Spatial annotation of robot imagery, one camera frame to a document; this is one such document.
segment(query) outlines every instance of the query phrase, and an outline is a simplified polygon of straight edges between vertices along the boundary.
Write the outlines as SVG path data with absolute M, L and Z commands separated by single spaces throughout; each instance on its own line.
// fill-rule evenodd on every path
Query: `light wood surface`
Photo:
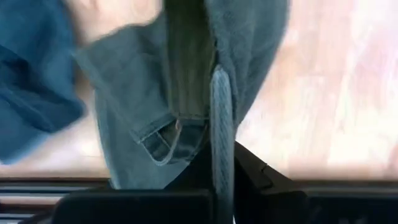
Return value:
M 160 8 L 158 1 L 67 2 L 82 45 L 150 21 Z M 396 179 L 397 11 L 395 0 L 292 0 L 284 43 L 238 141 L 296 179 Z M 0 166 L 1 177 L 109 175 L 82 78 L 78 92 L 87 116 L 20 163 Z

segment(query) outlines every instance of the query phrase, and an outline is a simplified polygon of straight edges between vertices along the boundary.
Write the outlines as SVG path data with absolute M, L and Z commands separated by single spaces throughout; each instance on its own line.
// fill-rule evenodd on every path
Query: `denim seam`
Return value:
M 37 113 L 43 120 L 45 123 L 47 123 L 47 125 L 50 127 L 51 130 L 54 129 L 54 125 L 45 117 L 43 116 L 39 111 L 37 111 L 34 107 L 32 107 L 31 105 L 27 104 L 24 100 L 22 100 L 18 95 L 16 95 L 12 90 L 5 88 L 6 91 L 8 91 L 12 96 L 14 96 L 16 98 L 16 100 L 18 102 L 20 102 L 22 105 L 26 106 L 28 109 L 30 109 L 32 112 Z
M 109 97 L 107 97 L 107 96 L 111 96 L 112 94 L 110 94 L 109 88 L 107 88 L 106 85 L 104 85 L 102 79 L 100 78 L 100 75 L 98 75 L 98 74 L 99 74 L 99 71 L 98 71 L 97 69 L 95 69 L 94 66 L 92 66 L 90 60 L 89 60 L 87 57 L 84 57 L 84 56 L 83 56 L 83 57 L 80 57 L 80 58 L 84 61 L 85 66 L 88 66 L 88 67 L 89 67 L 89 68 L 88 68 L 89 71 L 92 70 L 92 71 L 95 72 L 95 76 L 98 78 L 98 79 L 96 78 L 96 84 L 99 86 L 98 91 L 104 92 L 103 95 L 104 95 L 104 97 L 107 99 L 107 101 L 112 102 L 113 100 L 109 100 Z M 114 105 L 113 110 L 114 110 L 114 112 L 118 115 L 118 117 L 119 117 L 119 118 L 123 118 L 124 116 L 123 116 L 123 113 L 121 112 L 122 110 L 120 109 L 119 103 L 113 102 L 113 103 L 111 103 L 111 104 Z M 152 122 L 150 122 L 149 124 L 147 124 L 144 128 L 142 128 L 142 129 L 140 129 L 140 130 L 138 130 L 138 131 L 129 128 L 129 132 L 132 134 L 133 139 L 135 140 L 135 142 L 141 144 L 143 141 L 145 141 L 146 138 L 148 138 L 148 137 L 149 137 L 151 134 L 153 134 L 155 131 L 158 131 L 160 128 L 163 128 L 163 126 L 165 126 L 165 125 L 168 123 L 167 121 L 165 122 L 166 124 L 159 125 L 160 127 L 156 127 L 156 126 L 154 125 L 154 123 L 158 122 L 159 120 L 163 119 L 163 118 L 166 117 L 166 116 L 170 116 L 170 114 L 169 114 L 169 113 L 162 114 L 159 118 L 153 120 Z M 128 126 L 134 126 L 134 124 L 132 124 L 132 123 L 131 123 L 130 121 L 128 121 L 128 120 L 125 121 L 125 122 L 128 122 Z M 142 130 L 145 130 L 145 129 L 148 130 L 148 131 L 145 131 L 145 133 L 148 133 L 148 134 L 139 134 L 139 133 L 142 132 Z

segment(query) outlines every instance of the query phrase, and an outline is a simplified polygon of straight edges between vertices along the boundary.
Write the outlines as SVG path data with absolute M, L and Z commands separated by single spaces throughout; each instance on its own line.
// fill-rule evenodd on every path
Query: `blue denim jacket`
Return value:
M 78 119 L 72 27 L 61 0 L 0 1 L 0 162 Z
M 231 95 L 224 112 L 231 111 L 234 134 L 270 68 L 286 20 L 287 2 L 280 0 L 165 0 L 148 26 L 123 27 L 81 49 L 76 59 L 95 88 L 114 187 L 162 189 L 189 165 L 214 126 L 215 77 Z M 223 102 L 218 107 L 222 111 Z

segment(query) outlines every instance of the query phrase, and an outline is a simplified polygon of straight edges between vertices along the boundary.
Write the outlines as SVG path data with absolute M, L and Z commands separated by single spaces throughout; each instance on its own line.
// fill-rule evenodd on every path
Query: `wooden floor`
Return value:
M 141 0 L 67 1 L 81 44 L 159 9 Z M 292 0 L 284 43 L 238 141 L 295 179 L 397 179 L 397 11 L 395 0 Z M 78 92 L 88 116 L 0 166 L 1 177 L 109 175 L 84 79 Z

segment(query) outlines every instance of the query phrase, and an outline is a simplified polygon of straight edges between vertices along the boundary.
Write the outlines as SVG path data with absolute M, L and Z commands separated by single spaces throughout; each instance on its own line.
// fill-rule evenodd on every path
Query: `denim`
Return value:
M 77 120 L 72 26 L 61 0 L 0 1 L 0 162 Z
M 236 132 L 275 57 L 287 10 L 280 0 L 165 0 L 153 23 L 123 27 L 76 53 L 95 88 L 115 188 L 162 189 L 187 168 L 210 138 L 216 66 L 229 79 Z

